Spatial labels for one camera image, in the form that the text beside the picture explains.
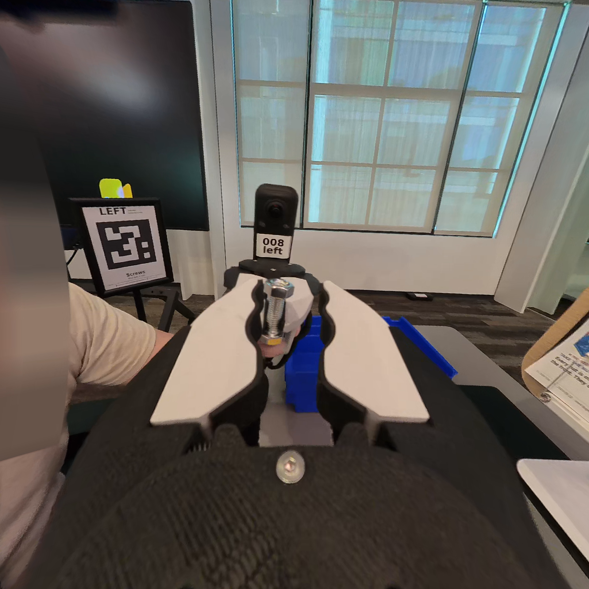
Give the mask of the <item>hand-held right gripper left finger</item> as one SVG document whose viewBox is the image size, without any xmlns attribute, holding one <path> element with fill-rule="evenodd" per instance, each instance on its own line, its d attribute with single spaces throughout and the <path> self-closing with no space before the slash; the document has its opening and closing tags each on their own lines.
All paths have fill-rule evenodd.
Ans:
<svg viewBox="0 0 589 589">
<path fill-rule="evenodd" d="M 229 298 L 208 307 L 190 326 L 150 418 L 152 426 L 196 423 L 217 428 L 221 413 L 264 376 L 255 336 L 263 308 L 263 281 L 252 298 Z"/>
</svg>

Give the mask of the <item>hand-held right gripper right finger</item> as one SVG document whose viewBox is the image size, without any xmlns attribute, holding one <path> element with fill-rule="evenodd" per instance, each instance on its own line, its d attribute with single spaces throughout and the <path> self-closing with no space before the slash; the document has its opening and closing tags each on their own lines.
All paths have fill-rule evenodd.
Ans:
<svg viewBox="0 0 589 589">
<path fill-rule="evenodd" d="M 389 326 L 331 281 L 321 285 L 319 412 L 334 428 L 426 423 L 429 412 Z"/>
</svg>

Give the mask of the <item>silver hex bolt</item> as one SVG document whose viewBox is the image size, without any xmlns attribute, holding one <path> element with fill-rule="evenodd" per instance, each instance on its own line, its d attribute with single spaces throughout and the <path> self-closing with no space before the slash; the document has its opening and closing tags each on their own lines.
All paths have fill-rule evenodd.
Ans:
<svg viewBox="0 0 589 589">
<path fill-rule="evenodd" d="M 263 293 L 265 301 L 261 334 L 280 335 L 284 340 L 285 299 L 292 294 L 293 286 L 294 284 L 281 277 L 274 277 L 264 281 Z"/>
</svg>

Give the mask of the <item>blue plastic bin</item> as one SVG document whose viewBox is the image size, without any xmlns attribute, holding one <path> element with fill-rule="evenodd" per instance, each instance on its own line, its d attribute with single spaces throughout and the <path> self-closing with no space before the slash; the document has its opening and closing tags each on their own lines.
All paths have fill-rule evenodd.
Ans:
<svg viewBox="0 0 589 589">
<path fill-rule="evenodd" d="M 453 379 L 458 371 L 442 356 L 437 349 L 405 318 L 393 320 L 382 318 L 388 326 L 399 329 L 449 378 Z M 299 413 L 318 412 L 316 388 L 320 355 L 324 344 L 320 338 L 321 317 L 312 316 L 309 332 L 298 342 L 292 356 L 286 362 L 285 383 L 286 403 L 293 405 Z"/>
</svg>

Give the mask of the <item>black sign easel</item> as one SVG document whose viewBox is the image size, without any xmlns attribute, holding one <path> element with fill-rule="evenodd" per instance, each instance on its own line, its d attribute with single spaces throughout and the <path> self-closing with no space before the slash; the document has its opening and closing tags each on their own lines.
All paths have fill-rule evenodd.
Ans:
<svg viewBox="0 0 589 589">
<path fill-rule="evenodd" d="M 137 318 L 143 322 L 147 322 L 143 301 L 144 295 L 148 298 L 158 298 L 164 302 L 164 309 L 157 327 L 159 331 L 170 332 L 173 317 L 176 312 L 187 319 L 188 325 L 196 319 L 196 314 L 180 300 L 180 293 L 176 289 L 157 286 L 150 289 L 144 289 L 143 291 L 139 288 L 135 288 L 130 292 L 136 306 Z"/>
</svg>

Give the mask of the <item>person's beige shirt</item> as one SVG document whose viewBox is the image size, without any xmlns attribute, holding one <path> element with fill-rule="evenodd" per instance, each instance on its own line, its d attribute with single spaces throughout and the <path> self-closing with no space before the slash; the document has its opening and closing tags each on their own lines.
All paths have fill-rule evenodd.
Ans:
<svg viewBox="0 0 589 589">
<path fill-rule="evenodd" d="M 129 382 L 150 360 L 157 330 L 103 299 L 69 284 L 70 353 L 67 403 L 79 383 Z M 68 444 L 64 427 L 56 445 L 1 462 L 1 588 L 14 588 L 48 524 L 64 482 Z"/>
</svg>

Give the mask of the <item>large grid window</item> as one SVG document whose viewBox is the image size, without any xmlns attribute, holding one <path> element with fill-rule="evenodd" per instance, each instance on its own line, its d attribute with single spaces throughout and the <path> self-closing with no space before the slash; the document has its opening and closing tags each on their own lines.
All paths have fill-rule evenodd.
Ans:
<svg viewBox="0 0 589 589">
<path fill-rule="evenodd" d="M 232 1 L 241 225 L 494 238 L 570 1 Z"/>
</svg>

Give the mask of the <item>framed blocky marker sign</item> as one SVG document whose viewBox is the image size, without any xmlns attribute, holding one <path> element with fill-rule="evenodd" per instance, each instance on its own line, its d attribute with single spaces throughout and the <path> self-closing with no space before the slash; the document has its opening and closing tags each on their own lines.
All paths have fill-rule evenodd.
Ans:
<svg viewBox="0 0 589 589">
<path fill-rule="evenodd" d="M 158 198 L 70 198 L 69 202 L 100 298 L 172 283 Z"/>
</svg>

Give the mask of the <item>instruction sheet on brown board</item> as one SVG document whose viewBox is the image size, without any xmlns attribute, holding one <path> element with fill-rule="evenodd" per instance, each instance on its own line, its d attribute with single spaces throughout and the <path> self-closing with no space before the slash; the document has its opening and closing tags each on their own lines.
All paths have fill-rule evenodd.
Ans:
<svg viewBox="0 0 589 589">
<path fill-rule="evenodd" d="M 526 388 L 588 439 L 588 289 L 526 353 Z"/>
</svg>

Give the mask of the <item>large dark wall screen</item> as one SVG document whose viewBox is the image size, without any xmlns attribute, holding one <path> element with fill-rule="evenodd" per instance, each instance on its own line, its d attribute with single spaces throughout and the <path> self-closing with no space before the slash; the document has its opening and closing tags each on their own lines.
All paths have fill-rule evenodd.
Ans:
<svg viewBox="0 0 589 589">
<path fill-rule="evenodd" d="M 104 24 L 48 24 L 28 42 L 33 98 L 63 225 L 70 198 L 120 180 L 168 229 L 208 231 L 192 6 L 121 2 Z"/>
</svg>

